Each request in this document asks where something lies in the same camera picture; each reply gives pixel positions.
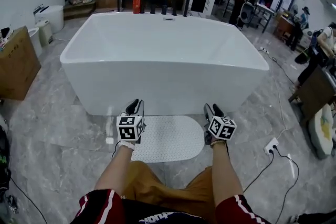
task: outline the white bathtub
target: white bathtub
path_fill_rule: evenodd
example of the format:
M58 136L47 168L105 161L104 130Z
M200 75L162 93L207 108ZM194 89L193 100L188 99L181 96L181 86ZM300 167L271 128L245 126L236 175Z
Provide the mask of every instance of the white bathtub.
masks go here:
M205 103L234 111L269 70L236 27L161 14L94 14L60 61L93 115L117 115L135 98L145 115L201 114Z

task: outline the power cord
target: power cord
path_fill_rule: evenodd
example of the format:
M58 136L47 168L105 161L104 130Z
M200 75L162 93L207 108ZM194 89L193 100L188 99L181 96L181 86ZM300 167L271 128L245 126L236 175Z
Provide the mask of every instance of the power cord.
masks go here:
M13 180L12 177L11 177L11 180L13 181L14 185L23 193L23 195L26 196L26 198L31 201L31 203L35 206L35 208L37 209L37 211L39 211L39 213L43 217L44 222L46 224L48 224L48 222L46 221L44 215L42 214L42 212L40 211L40 209L38 209L38 207L36 206L36 204L34 204L34 202L25 194L25 192L22 189L20 189L20 187L15 183L15 181Z
M267 54L268 58L271 59L273 62L275 62L283 71L284 69L278 64L277 62L277 59L274 58L274 57L270 57L268 54ZM285 123L285 119L283 117L283 110L282 110L282 105L281 105L281 99L280 99L280 91L279 91L279 88L278 88L278 85L277 85L277 81L275 80L275 77L274 77L274 72L273 72L273 68L272 68L272 77L273 77L273 80L274 80L274 84L275 84L275 87L277 88L277 91L278 91L278 98L279 98L279 105L280 105L280 114L281 114L281 119L282 119L282 122L283 122L283 126L285 127L285 129L283 129L280 134L278 135L277 139L279 139L281 137L281 135L283 134L283 132L285 131L288 131L287 127L286 127L286 123Z
M261 174L272 164L273 160L274 160L274 153L273 150L269 150L269 152L272 154L272 160L271 162L259 173L259 175L247 186L247 188L244 190L247 191L247 189L259 178L259 176L261 176Z
M117 146L118 146L118 144L121 142L121 140L116 144L116 148L114 149L114 152L113 152L113 154L112 154L112 158L111 159L113 159L113 156L114 156L114 154L115 154L115 152L117 151Z
M291 158L289 158L289 157L287 157L287 156L284 156L284 155L281 155L281 153L279 152L277 146L274 145L273 148L276 149L276 151L278 152L278 154L279 154L280 157L289 159L289 161L292 162L292 163L294 163L294 164L296 165L297 169L298 169L298 176L297 176L297 178L296 178L294 184L293 184L293 185L286 191L286 193L285 193L285 197L283 198L282 208L281 208L279 217L278 217L277 221L275 222L275 224L277 224L278 221L279 221L279 219L280 219L280 217L281 217L283 208L285 207L285 202L286 202L287 194L289 193L289 191L290 191L292 188L294 188L294 186L296 185L297 181L299 180L300 169L299 169L298 164L297 164L295 161L293 161Z
M286 72L285 72L285 70L283 69L283 67L282 67L281 65L279 65L278 60L277 60L275 57L271 57L271 56L268 55L268 54L266 54L266 55L268 56L269 59L271 59L274 63L276 63L276 64L278 65L278 67L280 67L280 68L283 70L285 76L289 79L289 81L290 81L292 84L294 84L294 82L293 82L293 81L289 78L289 76L286 74Z

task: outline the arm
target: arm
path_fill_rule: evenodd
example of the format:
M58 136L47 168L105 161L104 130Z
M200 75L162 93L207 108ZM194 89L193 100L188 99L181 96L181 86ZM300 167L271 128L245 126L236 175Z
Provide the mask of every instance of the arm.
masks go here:
M327 35L326 33L322 33L321 35L319 35L319 37L317 38L317 41L320 45L320 47L322 47L323 49L325 49L328 52L328 56L330 58L332 58L334 56L334 52L332 51L332 49L329 48L328 44L326 43L327 40Z
M213 146L212 182L218 224L258 224L269 222L256 215L243 195L243 188L235 173L226 144Z
M94 191L79 200L80 210L71 224L126 223L120 195L133 150L121 146L108 167L100 176Z
M95 190L113 189L119 196L121 196L132 153L132 149L126 146L121 146L116 156L98 179L96 186L94 187Z
M226 145L218 143L214 145L213 149L212 185L215 206L217 207L222 201L232 196L242 195L243 188L231 165Z

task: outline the hexagon pattern mat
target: hexagon pattern mat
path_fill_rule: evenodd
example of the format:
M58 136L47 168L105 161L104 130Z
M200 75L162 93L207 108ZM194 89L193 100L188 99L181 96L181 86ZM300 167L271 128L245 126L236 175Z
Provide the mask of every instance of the hexagon pattern mat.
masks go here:
M183 161L197 156L204 147L202 127L188 116L146 116L145 124L133 161Z

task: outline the red jacket sleeve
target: red jacket sleeve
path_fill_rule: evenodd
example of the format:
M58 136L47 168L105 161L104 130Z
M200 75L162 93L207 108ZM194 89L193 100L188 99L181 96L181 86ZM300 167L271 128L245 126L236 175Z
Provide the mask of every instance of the red jacket sleeve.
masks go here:
M222 201L216 208L216 220L218 224L270 224L253 213L243 195L235 195Z
M121 198L111 189L94 190L79 200L80 209L72 224L125 223Z

